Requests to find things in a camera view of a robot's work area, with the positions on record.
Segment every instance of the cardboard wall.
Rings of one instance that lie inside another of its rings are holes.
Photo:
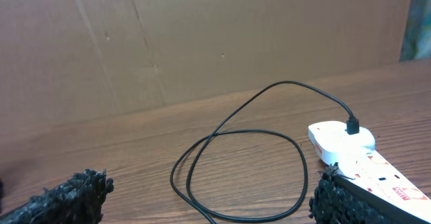
[[[409,0],[0,0],[0,136],[396,63]]]

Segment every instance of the black cable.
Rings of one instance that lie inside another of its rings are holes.
[[[274,131],[271,131],[271,130],[261,130],[261,129],[230,130],[230,131],[224,131],[224,132],[221,132],[221,133],[218,132],[219,129],[229,119],[231,119],[231,117],[233,117],[236,113],[238,113],[240,110],[242,110],[246,105],[248,105],[250,102],[252,102],[255,98],[257,98],[259,95],[261,95],[263,92],[267,91],[268,89],[270,89],[270,88],[272,88],[272,87],[274,87],[276,85],[280,85],[280,84],[299,85],[299,86],[305,87],[307,89],[311,89],[311,90],[313,90],[313,91],[321,94],[322,96],[325,96],[326,98],[329,98],[329,99],[337,102],[349,114],[349,120],[347,121],[347,132],[349,134],[355,134],[355,133],[359,132],[359,122],[356,119],[356,117],[353,115],[353,112],[350,110],[350,108],[344,102],[342,102],[341,100],[338,100],[336,97],[334,97],[334,96],[332,96],[332,95],[330,95],[330,94],[328,94],[328,93],[326,93],[326,92],[324,92],[324,91],[322,91],[320,89],[317,89],[317,88],[315,88],[313,86],[307,85],[305,83],[300,83],[300,82],[297,82],[297,81],[280,81],[280,82],[271,84],[270,86],[266,87],[265,89],[262,89],[259,93],[257,93],[255,96],[253,96],[247,102],[245,102],[242,106],[240,106],[238,109],[236,109],[225,120],[223,120],[223,122],[220,123],[217,126],[217,128],[210,135],[208,135],[206,137],[203,137],[202,139],[200,139],[199,141],[197,141],[195,144],[193,144],[189,149],[187,149],[187,151],[185,151],[185,153],[183,153],[183,155],[174,164],[174,167],[172,168],[172,171],[170,173],[170,185],[172,186],[172,189],[174,189],[174,191],[182,199],[184,199],[187,203],[189,203],[193,208],[195,208],[196,210],[198,210],[211,224],[216,224],[216,222],[209,215],[212,215],[213,217],[218,217],[218,218],[221,218],[221,219],[225,219],[225,220],[228,220],[228,221],[241,222],[241,223],[264,223],[264,222],[276,221],[276,220],[282,219],[284,217],[287,217],[288,215],[291,215],[296,210],[298,210],[299,207],[301,206],[302,202],[305,199],[305,195],[306,195],[306,192],[307,192],[307,186],[308,186],[307,165],[306,165],[304,154],[301,151],[301,148],[299,147],[299,145],[293,139],[291,139],[290,137],[288,137],[286,135],[283,135],[281,133],[277,133],[277,132],[274,132]],[[223,214],[217,213],[215,211],[209,210],[208,208],[204,207],[201,203],[199,203],[196,200],[196,198],[193,196],[193,194],[191,192],[191,187],[190,187],[191,177],[193,175],[193,170],[195,169],[197,160],[199,160],[199,157],[201,156],[203,150],[205,150],[205,148],[208,146],[208,144],[211,142],[211,140],[214,137],[220,136],[220,135],[233,134],[233,133],[267,133],[267,134],[271,134],[271,135],[276,135],[276,136],[279,136],[279,137],[283,137],[284,139],[288,140],[289,142],[291,142],[296,147],[296,149],[298,150],[298,152],[299,152],[299,154],[301,156],[302,166],[304,167],[304,186],[302,187],[302,192],[301,192],[301,195],[300,195],[298,201],[296,201],[296,203],[294,204],[294,206],[292,206],[289,210],[287,210],[287,211],[285,211],[283,213],[280,213],[278,215],[270,216],[270,217],[257,217],[257,218],[233,217],[233,216],[223,215]],[[187,189],[187,194],[190,196],[190,198],[187,198],[174,184],[175,169],[178,166],[178,164],[184,159],[184,157],[187,154],[189,154],[194,148],[196,148],[203,141],[205,141],[205,143],[203,144],[203,146],[199,150],[199,152],[196,154],[196,157],[193,160],[193,163],[191,164],[189,173],[187,174],[186,189]]]

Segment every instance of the red label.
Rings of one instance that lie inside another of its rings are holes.
[[[400,189],[399,187],[395,187],[395,188],[392,188],[393,189],[393,191],[395,191],[395,193],[397,193],[398,195],[399,195],[399,197],[401,197],[403,200],[409,200],[410,199],[410,197],[408,197],[408,195],[406,195],[405,193],[404,193],[404,191],[402,190],[402,189]]]
[[[321,149],[321,147],[319,146],[319,144],[318,144],[318,143],[316,143],[316,148],[317,148],[317,150],[319,150],[319,153],[321,153],[321,154],[322,154],[322,149]]]

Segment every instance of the wood grain surface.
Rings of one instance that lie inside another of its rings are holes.
[[[376,148],[428,196],[431,194],[431,66],[429,61],[391,65],[309,81],[345,101]],[[169,106],[149,112],[47,128],[0,141],[3,210],[64,182],[85,168],[106,169],[115,190],[103,206],[103,223],[206,223],[169,185],[174,162],[257,91]],[[257,98],[222,130],[264,128],[291,136],[305,154],[308,197],[324,168],[307,126],[346,120],[334,102],[307,89],[279,86]],[[189,160],[175,176],[185,191]],[[207,207],[247,217],[280,213],[294,204],[303,184],[300,158],[283,139],[262,134],[218,137],[195,169],[192,190]],[[313,223],[304,203],[276,223]]]

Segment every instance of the white plastic device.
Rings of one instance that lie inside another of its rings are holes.
[[[346,124],[327,121],[308,127],[308,138],[326,164],[339,164],[339,173],[375,196],[431,223],[431,200],[393,167],[376,149],[372,133],[360,127],[349,135]]]

